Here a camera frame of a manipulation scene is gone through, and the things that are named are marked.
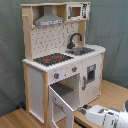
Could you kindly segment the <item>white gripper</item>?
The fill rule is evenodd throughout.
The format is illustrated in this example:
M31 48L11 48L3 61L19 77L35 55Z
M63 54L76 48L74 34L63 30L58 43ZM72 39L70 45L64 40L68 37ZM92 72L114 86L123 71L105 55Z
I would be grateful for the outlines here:
M80 107L78 111L85 116L86 120L103 128L114 128L119 115L117 111L100 105L91 106L87 110Z

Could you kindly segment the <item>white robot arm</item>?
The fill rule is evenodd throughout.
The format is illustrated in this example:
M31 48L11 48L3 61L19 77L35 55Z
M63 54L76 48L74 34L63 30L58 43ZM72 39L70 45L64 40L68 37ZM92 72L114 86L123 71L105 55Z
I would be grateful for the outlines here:
M122 111L100 105L84 105L78 111L86 120L103 128L128 128L128 100L124 103Z

